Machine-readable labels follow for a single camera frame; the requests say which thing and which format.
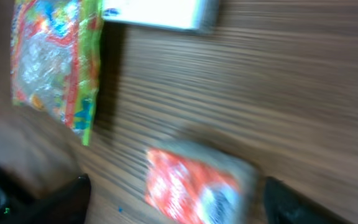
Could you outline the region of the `white blue carton box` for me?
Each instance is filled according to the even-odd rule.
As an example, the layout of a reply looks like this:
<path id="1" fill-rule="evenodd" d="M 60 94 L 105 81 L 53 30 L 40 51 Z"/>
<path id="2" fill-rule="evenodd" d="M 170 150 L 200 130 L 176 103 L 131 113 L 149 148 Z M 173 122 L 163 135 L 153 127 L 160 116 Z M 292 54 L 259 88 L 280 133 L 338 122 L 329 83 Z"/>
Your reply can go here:
<path id="1" fill-rule="evenodd" d="M 109 22 L 210 33 L 219 0 L 104 0 L 102 18 Z"/>

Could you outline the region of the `Haribo gummy candy bag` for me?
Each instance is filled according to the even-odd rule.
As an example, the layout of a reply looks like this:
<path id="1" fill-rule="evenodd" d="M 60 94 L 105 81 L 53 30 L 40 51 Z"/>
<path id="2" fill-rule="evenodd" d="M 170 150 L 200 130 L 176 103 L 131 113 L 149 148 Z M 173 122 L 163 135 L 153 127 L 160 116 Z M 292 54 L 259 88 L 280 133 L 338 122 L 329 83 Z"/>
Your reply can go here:
<path id="1" fill-rule="evenodd" d="M 99 90 L 99 0 L 17 0 L 11 29 L 15 105 L 47 112 L 90 142 Z"/>

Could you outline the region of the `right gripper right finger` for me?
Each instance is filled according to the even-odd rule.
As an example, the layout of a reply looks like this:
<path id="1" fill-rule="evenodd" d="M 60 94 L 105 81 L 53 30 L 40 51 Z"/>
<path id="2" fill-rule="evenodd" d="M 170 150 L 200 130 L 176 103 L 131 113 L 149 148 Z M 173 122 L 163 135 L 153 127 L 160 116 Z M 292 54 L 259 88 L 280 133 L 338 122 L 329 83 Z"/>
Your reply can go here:
<path id="1" fill-rule="evenodd" d="M 265 180 L 264 208 L 268 224 L 350 224 L 274 177 Z"/>

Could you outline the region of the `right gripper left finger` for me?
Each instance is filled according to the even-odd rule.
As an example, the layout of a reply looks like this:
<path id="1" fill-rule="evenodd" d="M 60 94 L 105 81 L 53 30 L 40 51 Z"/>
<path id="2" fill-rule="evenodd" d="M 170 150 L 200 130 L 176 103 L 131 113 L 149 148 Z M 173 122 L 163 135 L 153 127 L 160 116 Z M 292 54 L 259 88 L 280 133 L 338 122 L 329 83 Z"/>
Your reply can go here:
<path id="1" fill-rule="evenodd" d="M 84 224 L 91 199 L 91 181 L 82 174 L 0 224 Z"/>

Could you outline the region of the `red white tissue pack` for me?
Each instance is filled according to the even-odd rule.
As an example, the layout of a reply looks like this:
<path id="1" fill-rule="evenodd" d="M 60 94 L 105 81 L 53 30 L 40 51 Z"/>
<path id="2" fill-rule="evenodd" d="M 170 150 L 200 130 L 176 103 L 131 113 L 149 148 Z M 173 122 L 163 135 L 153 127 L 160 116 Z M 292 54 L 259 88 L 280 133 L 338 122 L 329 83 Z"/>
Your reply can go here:
<path id="1" fill-rule="evenodd" d="M 245 223 L 258 179 L 250 163 L 205 144 L 173 139 L 146 150 L 145 201 L 185 224 Z"/>

